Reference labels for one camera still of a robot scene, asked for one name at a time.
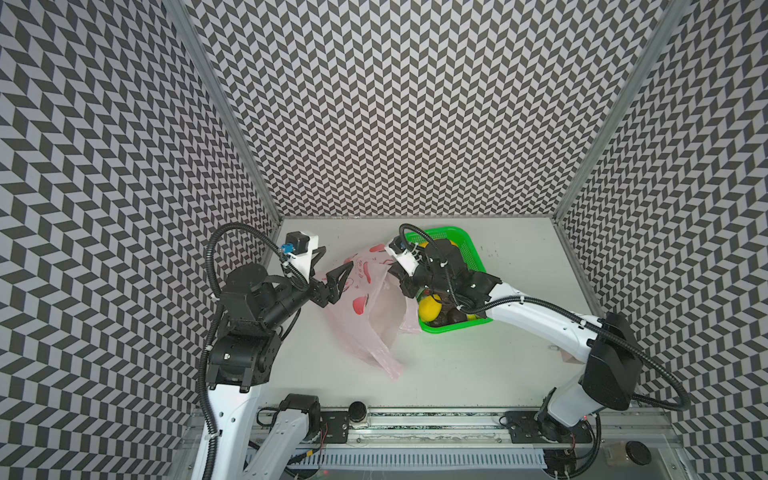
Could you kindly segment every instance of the white tabletop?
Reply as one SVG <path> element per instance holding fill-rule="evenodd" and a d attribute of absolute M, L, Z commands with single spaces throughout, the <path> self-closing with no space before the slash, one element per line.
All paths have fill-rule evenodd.
<path fill-rule="evenodd" d="M 319 235 L 328 270 L 363 247 L 389 242 L 401 223 L 466 230 L 486 270 L 528 295 L 589 313 L 576 277 L 548 218 L 417 218 L 286 220 L 277 237 L 306 230 Z M 269 272 L 280 273 L 277 262 Z M 402 316 L 402 312 L 393 313 Z M 264 396 L 277 404 L 288 393 L 317 395 L 325 407 L 539 406 L 547 392 L 579 366 L 564 363 L 550 343 L 514 326 L 490 322 L 438 335 L 401 333 L 392 346 L 404 365 L 391 380 L 337 344 L 323 309 L 307 303 L 273 365 Z"/>

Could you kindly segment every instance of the chevron patterned wall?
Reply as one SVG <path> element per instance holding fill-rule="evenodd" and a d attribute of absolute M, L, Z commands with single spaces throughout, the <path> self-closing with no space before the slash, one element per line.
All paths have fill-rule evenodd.
<path fill-rule="evenodd" d="M 0 170 L 0 478 L 160 478 L 204 241 L 273 225 L 158 0 L 0 3 Z"/>
<path fill-rule="evenodd" d="M 767 5 L 693 2 L 565 222 L 604 305 L 686 380 L 702 478 L 768 478 Z"/>
<path fill-rule="evenodd" d="M 281 214 L 549 214 L 666 2 L 187 7 Z"/>

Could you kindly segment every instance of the yellow fruit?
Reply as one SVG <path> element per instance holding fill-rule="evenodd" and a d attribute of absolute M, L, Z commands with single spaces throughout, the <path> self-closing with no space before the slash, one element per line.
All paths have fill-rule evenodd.
<path fill-rule="evenodd" d="M 455 245 L 456 247 L 458 247 L 458 245 L 456 245 L 456 242 L 455 242 L 455 241 L 453 241 L 453 240 L 450 240 L 450 242 L 451 242 L 451 245 Z M 426 243 L 426 242 L 421 242 L 421 243 L 419 244 L 419 246 L 420 246 L 421 248 L 424 248 L 424 247 L 426 247 L 426 246 L 427 246 L 427 243 Z"/>
<path fill-rule="evenodd" d="M 434 298 L 425 296 L 422 298 L 422 301 L 419 302 L 419 318 L 422 319 L 423 322 L 431 322 L 437 318 L 441 309 L 442 305 L 436 302 Z"/>

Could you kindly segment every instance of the electrical wire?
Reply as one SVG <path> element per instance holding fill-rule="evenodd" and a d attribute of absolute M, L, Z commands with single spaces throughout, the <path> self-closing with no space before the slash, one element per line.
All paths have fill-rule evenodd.
<path fill-rule="evenodd" d="M 300 313 L 301 313 L 301 309 L 298 309 L 296 311 L 296 315 L 293 316 L 293 321 L 290 323 L 290 325 L 288 325 L 288 329 L 286 330 L 286 332 L 283 335 L 280 336 L 280 341 L 284 342 L 286 337 L 290 333 L 290 331 L 293 330 L 293 326 L 296 325 L 296 321 L 299 319 L 299 314 Z"/>
<path fill-rule="evenodd" d="M 560 460 L 581 460 L 583 458 L 586 458 L 587 461 L 584 462 L 584 464 L 581 467 L 576 468 L 573 471 L 573 473 L 568 474 L 566 472 L 566 475 L 568 475 L 568 478 L 575 478 L 583 474 L 592 466 L 594 461 L 598 458 L 598 453 L 600 451 L 601 436 L 602 436 L 602 424 L 601 424 L 599 413 L 594 414 L 594 427 L 595 427 L 595 430 L 593 432 L 592 425 L 590 425 L 589 422 L 587 422 L 587 429 L 589 430 L 590 435 L 592 435 L 592 448 L 589 450 L 589 452 L 586 455 L 581 457 L 575 457 L 575 458 L 563 457 L 558 455 L 552 455 L 552 456 L 546 457 L 546 458 L 556 458 Z M 552 478 L 558 478 L 557 471 L 554 473 L 554 475 L 547 472 L 547 475 L 551 476 Z"/>
<path fill-rule="evenodd" d="M 259 451 L 259 448 L 260 448 L 259 444 L 254 442 L 253 440 L 248 440 L 248 446 L 251 447 L 252 449 L 256 450 L 257 452 Z M 290 476 L 291 478 L 297 478 L 298 480 L 306 480 L 307 478 L 315 475 L 318 472 L 318 470 L 311 470 L 311 469 L 310 470 L 305 470 L 303 468 L 300 468 L 297 471 L 297 470 L 292 470 L 291 468 L 288 468 L 286 466 L 283 469 L 283 472 L 285 472 L 286 475 Z"/>
<path fill-rule="evenodd" d="M 208 245 L 205 246 L 204 262 L 205 273 L 208 279 L 208 286 L 213 290 L 214 296 L 219 298 L 221 296 L 221 288 L 219 287 L 219 280 L 216 278 L 216 270 L 214 265 L 214 253 L 216 251 L 216 245 L 223 235 L 230 230 L 242 230 L 248 232 L 254 237 L 261 240 L 270 250 L 272 250 L 280 259 L 280 267 L 283 269 L 286 277 L 290 280 L 294 287 L 298 290 L 306 291 L 310 288 L 309 283 L 304 278 L 304 275 L 288 261 L 288 256 L 280 249 L 267 235 L 258 231 L 250 225 L 245 223 L 234 222 L 227 223 L 217 228 L 216 231 L 210 236 Z"/>
<path fill-rule="evenodd" d="M 433 245 L 435 250 L 438 251 L 438 254 L 440 255 L 440 261 L 441 263 L 447 263 L 447 259 L 443 257 L 442 253 L 439 252 L 437 249 L 437 246 L 435 244 L 435 240 L 432 239 L 424 230 L 415 227 L 411 225 L 410 223 L 404 223 L 403 225 L 400 225 L 399 229 L 399 235 L 400 235 L 400 242 L 403 244 L 404 247 L 410 247 L 411 243 L 409 243 L 406 240 L 405 231 L 411 230 L 415 233 L 417 233 L 419 236 L 421 236 L 424 240 L 426 240 L 430 245 Z M 451 297 L 451 300 L 453 300 L 453 303 L 456 304 L 456 307 L 459 308 L 464 314 L 466 315 L 472 315 L 475 313 L 482 313 L 487 310 L 490 310 L 492 308 L 495 308 L 500 305 L 505 305 L 506 303 L 512 303 L 512 302 L 519 302 L 522 300 L 522 296 L 513 295 L 513 296 L 505 296 L 500 299 L 492 300 L 489 303 L 486 303 L 483 306 L 477 307 L 477 308 L 462 308 L 462 304 L 458 301 L 456 298 L 453 283 L 451 276 L 453 276 L 452 268 L 450 263 L 448 263 L 448 272 L 446 272 L 445 279 L 448 283 L 448 294 Z M 576 315 L 575 313 L 566 310 L 562 308 L 561 306 L 554 305 L 553 303 L 549 303 L 546 300 L 537 299 L 531 296 L 526 296 L 524 300 L 522 300 L 526 303 L 531 303 L 534 305 L 543 306 L 545 308 L 548 308 L 556 313 L 559 313 L 560 315 L 568 318 L 572 322 L 579 323 L 582 325 L 585 329 L 588 329 L 594 333 L 597 333 L 599 337 L 602 337 L 603 339 L 607 340 L 608 342 L 611 342 L 613 344 L 616 344 L 620 346 L 623 349 L 626 349 L 628 352 L 632 353 L 636 357 L 640 358 L 643 364 L 653 370 L 656 370 L 659 375 L 667 381 L 667 383 L 670 384 L 672 389 L 675 391 L 677 396 L 680 398 L 679 402 L 668 402 L 666 400 L 659 400 L 655 399 L 649 396 L 643 396 L 638 395 L 637 393 L 633 393 L 631 398 L 633 400 L 636 400 L 638 402 L 644 402 L 649 405 L 659 407 L 665 410 L 673 410 L 676 412 L 682 412 L 685 410 L 688 410 L 690 408 L 690 396 L 688 395 L 688 392 L 686 392 L 685 388 L 683 387 L 683 384 L 680 383 L 679 380 L 677 380 L 677 377 L 674 376 L 671 372 L 669 372 L 667 369 L 664 368 L 663 365 L 661 365 L 659 362 L 656 361 L 652 356 L 648 355 L 643 351 L 642 349 L 638 349 L 634 345 L 631 345 L 626 340 L 622 339 L 618 335 L 613 334 L 612 332 L 609 332 L 608 330 L 601 328 L 597 325 L 594 325 L 593 323 L 586 322 L 584 319 Z"/>
<path fill-rule="evenodd" d="M 203 410 L 203 417 L 205 417 L 205 425 L 208 428 L 208 452 L 205 459 L 205 468 L 203 470 L 203 479 L 210 480 L 210 477 L 214 474 L 214 464 L 216 463 L 216 454 L 219 446 L 219 429 L 216 425 L 216 417 L 214 411 L 210 406 L 210 400 L 208 399 L 208 388 L 205 380 L 205 375 L 208 366 L 209 347 L 213 345 L 216 339 L 216 331 L 219 329 L 219 323 L 221 317 L 224 315 L 224 305 L 221 302 L 216 303 L 216 312 L 210 322 L 210 328 L 208 334 L 205 337 L 203 344 L 203 351 L 200 353 L 200 365 L 197 366 L 197 378 L 195 382 L 195 391 L 197 392 L 198 402 Z"/>
<path fill-rule="evenodd" d="M 208 399 L 208 389 L 206 383 L 206 373 L 208 370 L 208 356 L 210 349 L 216 339 L 216 332 L 219 329 L 219 323 L 224 314 L 224 305 L 219 298 L 221 297 L 221 287 L 219 286 L 219 280 L 216 278 L 216 264 L 214 262 L 214 254 L 216 253 L 216 245 L 221 240 L 223 235 L 230 230 L 242 230 L 250 233 L 259 240 L 261 240 L 270 250 L 272 250 L 278 258 L 280 258 L 280 265 L 283 268 L 283 272 L 289 277 L 290 282 L 298 290 L 306 291 L 310 288 L 309 283 L 304 278 L 304 275 L 290 262 L 288 262 L 287 255 L 277 246 L 275 243 L 264 233 L 258 231 L 250 225 L 245 223 L 227 223 L 214 231 L 208 240 L 208 245 L 205 246 L 204 251 L 204 268 L 206 277 L 208 280 L 208 286 L 213 290 L 213 298 L 216 300 L 216 311 L 214 317 L 210 322 L 210 328 L 206 335 L 203 351 L 200 353 L 200 365 L 197 366 L 197 379 L 195 382 L 195 391 L 197 392 L 197 398 L 200 403 L 200 407 L 203 410 L 203 417 L 205 418 L 205 425 L 208 429 L 208 453 L 206 455 L 205 468 L 203 470 L 203 480 L 210 480 L 210 477 L 214 474 L 214 465 L 216 463 L 216 454 L 219 445 L 219 429 L 216 425 L 216 418 L 214 417 L 214 411 L 210 406 L 210 400 Z"/>

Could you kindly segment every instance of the black circular knob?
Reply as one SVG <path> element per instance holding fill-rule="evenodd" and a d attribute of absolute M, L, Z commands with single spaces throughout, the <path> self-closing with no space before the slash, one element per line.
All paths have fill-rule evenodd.
<path fill-rule="evenodd" d="M 650 450 L 640 442 L 627 442 L 627 457 L 638 465 L 648 465 L 651 461 Z"/>
<path fill-rule="evenodd" d="M 349 421 L 350 422 L 362 422 L 366 419 L 366 415 L 368 415 L 368 408 L 366 407 L 366 404 L 363 402 L 353 402 L 352 405 L 349 406 Z"/>

